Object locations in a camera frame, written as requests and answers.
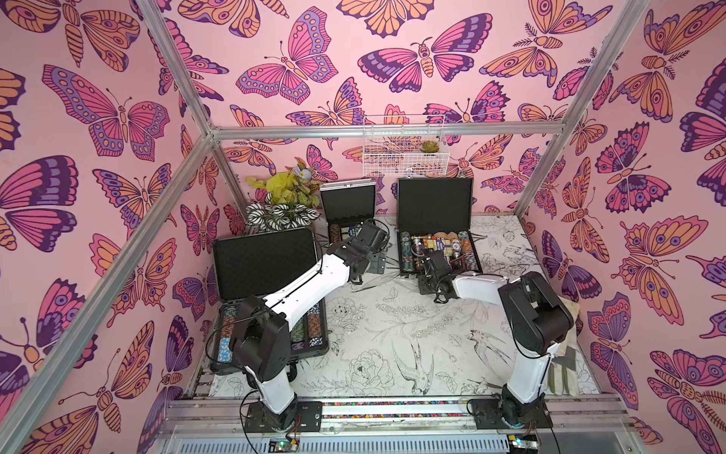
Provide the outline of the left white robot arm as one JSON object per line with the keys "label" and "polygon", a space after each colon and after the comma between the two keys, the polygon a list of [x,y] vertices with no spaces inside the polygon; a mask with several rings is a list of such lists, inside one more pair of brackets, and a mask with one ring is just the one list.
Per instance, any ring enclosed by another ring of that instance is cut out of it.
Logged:
{"label": "left white robot arm", "polygon": [[229,340],[232,363],[250,376],[263,409],[286,428],[296,417],[298,398],[287,376],[294,325],[329,293],[360,285],[369,256],[384,251],[389,231],[364,221],[352,238],[335,242],[320,261],[279,291],[250,296],[237,307]]}

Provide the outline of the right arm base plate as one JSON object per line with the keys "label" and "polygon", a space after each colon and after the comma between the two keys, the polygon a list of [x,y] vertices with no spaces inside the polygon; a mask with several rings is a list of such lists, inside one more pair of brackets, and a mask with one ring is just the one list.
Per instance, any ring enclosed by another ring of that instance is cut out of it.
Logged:
{"label": "right arm base plate", "polygon": [[477,429],[552,429],[553,423],[544,400],[519,404],[503,398],[471,399],[466,406]]}

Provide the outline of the black medium poker case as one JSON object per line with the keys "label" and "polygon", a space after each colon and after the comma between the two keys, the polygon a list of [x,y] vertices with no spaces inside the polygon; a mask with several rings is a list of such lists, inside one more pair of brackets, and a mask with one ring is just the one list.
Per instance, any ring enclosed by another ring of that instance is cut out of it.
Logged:
{"label": "black medium poker case", "polygon": [[404,253],[402,234],[411,238],[437,233],[472,234],[473,180],[471,178],[404,178],[397,182],[397,241],[399,270],[417,274],[414,253]]}

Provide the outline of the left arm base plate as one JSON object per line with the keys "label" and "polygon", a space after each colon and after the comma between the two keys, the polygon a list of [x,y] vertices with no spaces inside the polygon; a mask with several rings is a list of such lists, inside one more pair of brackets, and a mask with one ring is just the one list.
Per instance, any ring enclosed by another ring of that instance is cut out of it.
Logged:
{"label": "left arm base plate", "polygon": [[319,432],[323,421],[321,401],[294,401],[281,414],[275,414],[263,403],[251,404],[243,418],[248,433]]}

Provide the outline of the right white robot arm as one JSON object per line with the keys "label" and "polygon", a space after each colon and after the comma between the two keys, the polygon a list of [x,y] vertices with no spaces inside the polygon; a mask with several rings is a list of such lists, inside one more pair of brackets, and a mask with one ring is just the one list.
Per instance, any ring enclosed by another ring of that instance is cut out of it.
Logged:
{"label": "right white robot arm", "polygon": [[505,276],[456,271],[442,251],[428,249],[422,257],[419,289],[445,304],[470,299],[504,308],[517,349],[512,374],[502,387],[497,405],[489,412],[471,410],[484,427],[551,429],[543,391],[546,375],[560,344],[574,327],[574,319],[548,280],[528,272],[510,280]]}

